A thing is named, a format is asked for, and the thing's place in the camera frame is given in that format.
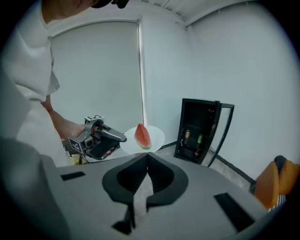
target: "floor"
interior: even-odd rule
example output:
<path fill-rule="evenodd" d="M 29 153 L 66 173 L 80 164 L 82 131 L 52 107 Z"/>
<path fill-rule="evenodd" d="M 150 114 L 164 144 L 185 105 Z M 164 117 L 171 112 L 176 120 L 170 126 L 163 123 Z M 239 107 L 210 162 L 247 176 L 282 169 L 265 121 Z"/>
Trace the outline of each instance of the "floor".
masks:
<path fill-rule="evenodd" d="M 176 145 L 171 147 L 162 149 L 157 151 L 158 153 L 174 156 Z M 106 158 L 106 160 L 120 158 L 127 156 L 128 154 L 125 153 L 122 149 L 116 150 L 113 154 Z M 207 166 L 212 158 L 211 154 L 207 154 L 202 165 Z M 242 188 L 244 191 L 249 191 L 250 183 L 245 180 L 243 177 L 238 175 L 235 171 L 231 168 L 223 164 L 218 159 L 215 159 L 210 168 L 216 170 L 227 179 L 229 179 L 232 183 Z M 135 209 L 135 223 L 138 225 L 143 218 L 146 216 L 146 199 L 148 196 L 153 195 L 153 187 L 151 179 L 148 175 L 146 175 L 144 181 L 140 185 L 139 189 L 137 190 L 134 196 L 134 209 Z"/>

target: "person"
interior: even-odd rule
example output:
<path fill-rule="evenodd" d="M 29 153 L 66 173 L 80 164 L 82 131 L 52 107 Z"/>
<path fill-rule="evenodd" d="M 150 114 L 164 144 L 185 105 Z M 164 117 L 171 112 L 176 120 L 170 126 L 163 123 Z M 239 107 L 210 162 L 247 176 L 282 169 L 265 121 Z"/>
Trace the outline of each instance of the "person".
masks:
<path fill-rule="evenodd" d="M 71 165 L 61 140 L 78 136 L 84 125 L 64 119 L 51 105 L 51 94 L 60 86 L 52 71 L 53 56 L 47 24 L 112 0 L 39 0 L 16 25 L 4 47 L 1 71 L 29 101 L 28 111 L 15 138 L 50 156 L 56 166 Z"/>

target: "mini fridge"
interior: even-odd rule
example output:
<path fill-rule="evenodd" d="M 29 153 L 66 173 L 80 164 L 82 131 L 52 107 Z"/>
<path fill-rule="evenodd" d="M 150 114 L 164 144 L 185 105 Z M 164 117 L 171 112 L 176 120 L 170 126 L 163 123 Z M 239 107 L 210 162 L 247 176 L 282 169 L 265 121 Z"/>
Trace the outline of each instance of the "mini fridge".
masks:
<path fill-rule="evenodd" d="M 234 105 L 200 99 L 182 100 L 174 157 L 210 166 L 218 155 L 233 118 Z"/>

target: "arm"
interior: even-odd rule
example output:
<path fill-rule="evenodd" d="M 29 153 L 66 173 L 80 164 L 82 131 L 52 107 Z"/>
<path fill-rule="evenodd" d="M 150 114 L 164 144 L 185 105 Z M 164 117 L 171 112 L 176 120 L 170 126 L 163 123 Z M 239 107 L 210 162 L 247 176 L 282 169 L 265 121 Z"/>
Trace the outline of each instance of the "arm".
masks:
<path fill-rule="evenodd" d="M 54 127 L 59 133 L 61 139 L 68 139 L 68 136 L 77 137 L 84 131 L 84 124 L 79 125 L 64 119 L 57 112 L 55 112 L 51 106 L 50 95 L 47 96 L 46 101 L 42 103 L 42 106 L 49 112 Z"/>

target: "green watermelon rind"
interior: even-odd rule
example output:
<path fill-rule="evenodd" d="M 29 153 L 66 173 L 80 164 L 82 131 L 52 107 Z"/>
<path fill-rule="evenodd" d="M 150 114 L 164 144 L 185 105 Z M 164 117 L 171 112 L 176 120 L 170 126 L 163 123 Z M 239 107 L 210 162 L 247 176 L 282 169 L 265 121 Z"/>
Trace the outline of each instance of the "green watermelon rind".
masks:
<path fill-rule="evenodd" d="M 137 141 L 136 138 L 135 138 L 135 140 L 136 140 L 137 144 L 138 144 L 142 149 L 148 150 L 148 149 L 151 148 L 151 145 L 150 145 L 149 147 L 145 147 L 145 146 L 142 146 L 142 145 Z"/>

